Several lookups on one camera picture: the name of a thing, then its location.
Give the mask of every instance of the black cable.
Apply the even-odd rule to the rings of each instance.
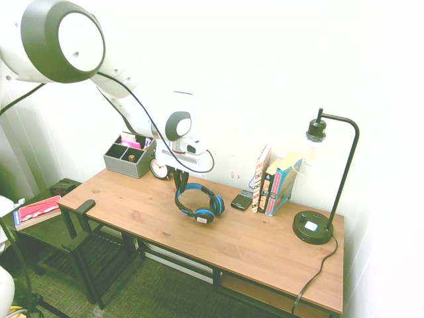
[[[8,110],[9,108],[11,108],[13,105],[19,103],[20,101],[22,101],[23,99],[27,98],[29,95],[31,95],[32,93],[34,93],[35,91],[39,90],[41,87],[43,87],[44,85],[46,85],[45,83],[40,84],[39,86],[37,86],[36,88],[30,90],[28,93],[26,93],[25,95],[20,96],[18,99],[12,101],[10,104],[6,105],[4,108],[2,108],[0,110],[0,116],[2,114],[5,113],[6,110]]]
[[[128,130],[130,130],[133,134],[137,134],[137,132],[133,129],[133,127],[131,126],[131,124],[129,123],[129,121],[125,118],[125,116],[117,109],[117,107],[112,103],[112,101],[106,97],[105,94],[103,94],[101,92],[101,90],[99,88],[97,88],[97,90],[99,91],[99,93],[107,100],[107,102],[109,104],[111,104],[111,106],[113,108],[115,108],[115,110],[118,112],[118,114],[120,114],[120,116],[122,117],[122,119],[124,120],[125,125],[127,126]]]
[[[169,152],[170,152],[170,154],[175,158],[175,160],[177,160],[177,162],[179,163],[179,164],[181,164],[184,168],[187,168],[188,170],[190,170],[190,171],[192,171],[192,172],[196,172],[196,173],[198,173],[198,174],[206,174],[207,172],[210,172],[210,171],[212,171],[212,169],[215,167],[215,161],[214,161],[214,159],[213,159],[213,156],[212,156],[212,153],[209,151],[209,150],[206,150],[208,153],[209,153],[209,155],[211,156],[211,158],[212,158],[212,168],[210,168],[209,170],[207,170],[207,171],[197,171],[197,170],[193,170],[193,169],[191,169],[191,168],[189,168],[189,167],[187,167],[185,164],[183,164],[181,161],[179,161],[178,160],[178,158],[176,157],[176,155],[172,152],[172,150],[170,149],[170,147],[168,146],[168,144],[165,142],[165,138],[162,136],[162,134],[160,133],[160,131],[159,131],[159,129],[158,129],[158,127],[156,126],[156,124],[154,123],[154,121],[153,121],[153,119],[152,119],[152,117],[150,116],[150,114],[148,113],[148,111],[146,110],[146,107],[144,107],[144,105],[140,102],[140,100],[138,100],[138,98],[137,98],[137,96],[125,85],[125,84],[123,84],[123,83],[121,83],[119,80],[117,80],[117,79],[115,79],[115,78],[113,78],[112,76],[109,76],[109,75],[107,75],[107,74],[104,74],[104,73],[101,73],[101,72],[98,72],[97,74],[99,74],[100,76],[103,76],[103,77],[105,77],[105,78],[109,78],[110,80],[113,80],[113,81],[115,81],[116,83],[118,83],[119,85],[121,85],[123,88],[125,88],[130,94],[131,94],[131,96],[133,96],[134,97],[134,99],[137,101],[137,103],[138,104],[140,104],[140,106],[144,109],[144,112],[146,113],[146,115],[147,115],[147,117],[150,119],[150,121],[152,122],[152,125],[153,125],[153,127],[156,129],[156,131],[158,132],[158,134],[159,134],[159,136],[160,136],[160,138],[164,141],[164,144],[165,144],[165,146],[166,146],[166,148],[169,150]],[[108,102],[113,106],[113,108],[115,108],[116,110],[117,110],[117,108],[112,104],[112,102],[104,95],[104,94],[102,94],[103,96],[104,96],[104,98],[106,98],[107,100],[108,100]]]
[[[301,297],[303,296],[303,294],[306,292],[306,289],[309,287],[310,283],[321,273],[321,271],[323,270],[323,266],[324,266],[324,262],[326,259],[328,259],[330,256],[334,255],[334,253],[337,251],[337,248],[339,247],[339,243],[337,242],[337,238],[332,235],[332,237],[334,237],[334,239],[336,240],[336,248],[334,249],[334,251],[332,251],[332,253],[328,254],[326,257],[323,258],[323,261],[321,262],[321,268],[319,269],[318,273],[316,273],[314,275],[314,277],[312,277],[307,283],[306,285],[302,288],[302,290],[300,291],[298,297],[296,298],[296,301],[294,302],[294,305],[291,309],[291,314],[294,316],[294,311],[296,309],[297,304],[299,303]]]
[[[41,312],[41,310],[36,308],[36,309],[34,309],[34,312],[38,313],[38,318],[44,318],[44,314]]]
[[[43,307],[45,310],[51,312],[52,314],[58,316],[59,318],[71,318],[68,315],[66,315],[65,313],[62,313],[59,309],[53,307],[49,303],[46,303],[43,299],[38,300],[36,302],[36,304]]]

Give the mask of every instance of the smartphone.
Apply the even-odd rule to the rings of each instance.
[[[252,203],[252,198],[253,192],[241,190],[231,202],[231,206],[235,209],[246,211],[247,207]]]

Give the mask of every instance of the small clock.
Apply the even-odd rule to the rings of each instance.
[[[150,161],[150,170],[152,170],[153,176],[159,179],[169,180],[171,168],[157,161],[155,158]]]

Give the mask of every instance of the desk organizer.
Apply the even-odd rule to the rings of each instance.
[[[145,136],[136,136],[136,141],[144,145]],[[121,137],[119,137],[103,155],[106,168],[131,177],[141,178],[150,170],[150,161],[154,158],[154,150],[156,148],[156,139],[153,138],[150,146],[146,150],[132,148],[123,145]]]

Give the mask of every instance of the white wall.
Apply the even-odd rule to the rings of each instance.
[[[216,161],[208,179],[247,188],[266,140],[283,156],[320,107],[355,120],[361,137],[338,209],[346,221],[344,317],[418,315],[419,227],[402,225],[422,218],[419,1],[79,3],[131,43],[145,90],[196,95],[195,125]],[[14,83],[11,98],[33,86]],[[17,136],[9,142],[20,145],[40,187],[103,169],[124,127],[89,82],[49,84],[7,119]],[[330,210],[353,129],[327,124],[326,177],[298,178],[293,200]]]
[[[38,187],[21,148],[9,144],[11,136],[5,134],[3,126],[8,133],[13,134],[8,122],[0,121],[0,195],[17,203],[22,197],[34,197]]]

